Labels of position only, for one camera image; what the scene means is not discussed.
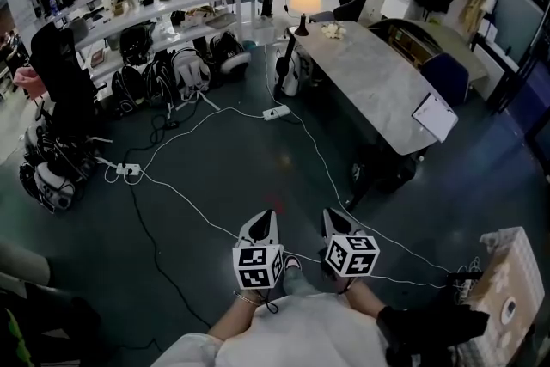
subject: bottle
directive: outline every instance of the bottle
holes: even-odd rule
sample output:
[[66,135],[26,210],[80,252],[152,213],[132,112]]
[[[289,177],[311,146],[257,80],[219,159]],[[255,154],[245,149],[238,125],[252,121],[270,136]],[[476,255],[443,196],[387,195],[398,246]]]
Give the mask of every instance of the bottle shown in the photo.
[[52,11],[52,15],[59,14],[58,3],[55,0],[50,0],[50,10]]

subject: office chair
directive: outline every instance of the office chair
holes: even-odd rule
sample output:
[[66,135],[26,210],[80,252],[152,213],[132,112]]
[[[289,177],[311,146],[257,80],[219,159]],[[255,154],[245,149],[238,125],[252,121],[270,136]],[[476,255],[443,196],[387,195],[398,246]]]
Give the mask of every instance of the office chair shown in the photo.
[[456,107],[466,100],[468,71],[449,54],[443,53],[431,58],[422,65],[420,73],[449,106]]
[[31,41],[31,65],[56,103],[52,129],[61,135],[87,135],[95,131],[98,89],[88,70],[76,58],[75,41],[69,29],[48,23]]
[[309,23],[316,21],[358,21],[367,0],[352,0],[334,11],[325,11],[309,17]]

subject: clipboard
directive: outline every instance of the clipboard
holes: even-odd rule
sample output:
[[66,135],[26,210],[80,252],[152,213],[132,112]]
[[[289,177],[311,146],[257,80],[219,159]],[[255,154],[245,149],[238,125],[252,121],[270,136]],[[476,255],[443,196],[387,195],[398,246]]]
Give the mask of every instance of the clipboard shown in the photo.
[[415,118],[440,143],[445,142],[450,131],[458,122],[458,117],[434,94],[428,94],[414,111]]

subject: bracelet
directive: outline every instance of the bracelet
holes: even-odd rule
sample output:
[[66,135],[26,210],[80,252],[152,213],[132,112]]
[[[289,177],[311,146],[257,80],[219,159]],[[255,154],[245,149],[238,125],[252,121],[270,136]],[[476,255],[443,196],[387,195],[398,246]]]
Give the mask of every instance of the bracelet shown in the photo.
[[351,285],[354,284],[356,282],[358,278],[355,277],[355,278],[350,278],[347,282],[347,285],[345,286],[344,290],[339,292],[338,295],[343,295],[345,294],[349,289],[351,289]]
[[239,292],[237,291],[233,291],[233,293],[238,297],[240,298],[243,302],[247,302],[247,303],[250,303],[250,304],[253,304],[254,306],[261,306],[261,304],[259,303],[256,303],[256,302],[253,302],[251,299],[249,298],[246,298],[245,296],[241,295]]

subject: pink object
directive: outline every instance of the pink object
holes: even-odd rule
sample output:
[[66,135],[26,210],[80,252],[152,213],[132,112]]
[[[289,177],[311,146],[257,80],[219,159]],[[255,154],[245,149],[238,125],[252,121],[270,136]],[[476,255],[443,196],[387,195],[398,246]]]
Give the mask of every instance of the pink object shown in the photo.
[[14,85],[24,88],[31,100],[35,100],[47,92],[46,86],[40,80],[33,68],[19,68],[15,71]]

